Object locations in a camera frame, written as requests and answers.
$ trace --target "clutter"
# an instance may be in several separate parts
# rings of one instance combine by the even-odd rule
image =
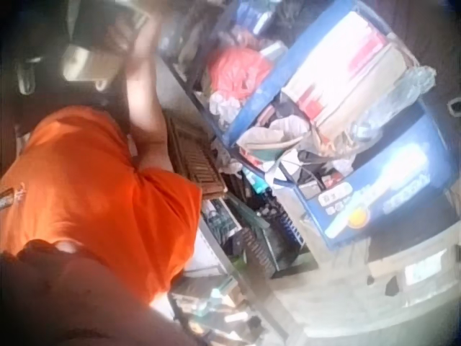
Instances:
[[[220,92],[213,92],[210,97],[210,112],[218,116],[218,125],[222,130],[236,119],[241,104],[235,97],[224,97]]]
[[[284,152],[294,148],[309,131],[309,124],[297,117],[274,120],[269,128],[249,128],[237,144],[262,161],[276,161]]]
[[[287,52],[287,50],[288,47],[282,41],[275,41],[271,45],[261,49],[259,52],[268,61],[276,63]]]
[[[277,0],[241,1],[237,9],[236,22],[258,36],[270,25],[280,2]]]
[[[264,56],[248,48],[226,48],[208,63],[212,90],[239,101],[253,94],[271,69]]]
[[[202,216],[221,246],[242,229],[222,198],[204,201]]]
[[[233,159],[229,152],[225,150],[223,145],[219,142],[218,139],[215,139],[211,143],[211,149],[216,151],[216,167],[218,168],[219,172],[224,174],[234,174],[238,175],[239,172],[242,170],[243,165],[236,159]]]

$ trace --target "person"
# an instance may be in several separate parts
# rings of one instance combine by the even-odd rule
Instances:
[[[65,300],[64,295],[74,294],[74,302],[66,298],[64,303],[69,305],[67,314],[72,314],[72,309],[80,309],[76,305],[85,306],[81,295],[88,291],[95,296],[86,307],[100,318],[112,320],[111,314],[117,315],[115,307],[125,303],[118,297],[125,299],[126,290],[147,307],[169,289],[171,279],[192,256],[201,192],[172,172],[152,61],[158,23],[156,18],[148,20],[127,58],[127,100],[130,134],[138,150],[136,163],[126,136],[107,113],[72,106],[39,123],[22,154],[1,178],[0,250],[6,263],[2,272],[16,268],[21,273],[22,268],[36,278],[46,277],[43,270],[52,269],[48,267],[60,268],[60,275],[53,280],[41,280],[55,301],[39,301],[37,309],[48,309]],[[41,263],[43,255],[37,254],[37,244],[41,251],[54,254],[44,259],[45,264]],[[18,275],[2,274],[13,281],[9,286],[2,284],[2,294],[4,285],[12,288],[8,291],[13,297],[10,301],[23,299],[22,290],[14,283]],[[123,287],[115,284],[115,278]],[[112,307],[97,301],[103,296]],[[102,305],[107,311],[97,312]],[[61,315],[54,316],[53,323],[60,321]],[[83,317],[75,318],[77,324],[84,323]]]

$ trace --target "plastic bag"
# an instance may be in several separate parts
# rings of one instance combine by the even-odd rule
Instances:
[[[240,102],[235,97],[225,98],[220,92],[214,92],[210,97],[210,113],[219,117],[221,130],[227,130],[240,109]]]
[[[253,94],[271,69],[259,52],[239,47],[222,50],[208,65],[212,90],[240,101]]]
[[[352,124],[349,131],[352,138],[366,139],[376,136],[382,126],[435,85],[436,74],[436,71],[428,66],[416,66],[407,70],[389,94],[377,101]]]

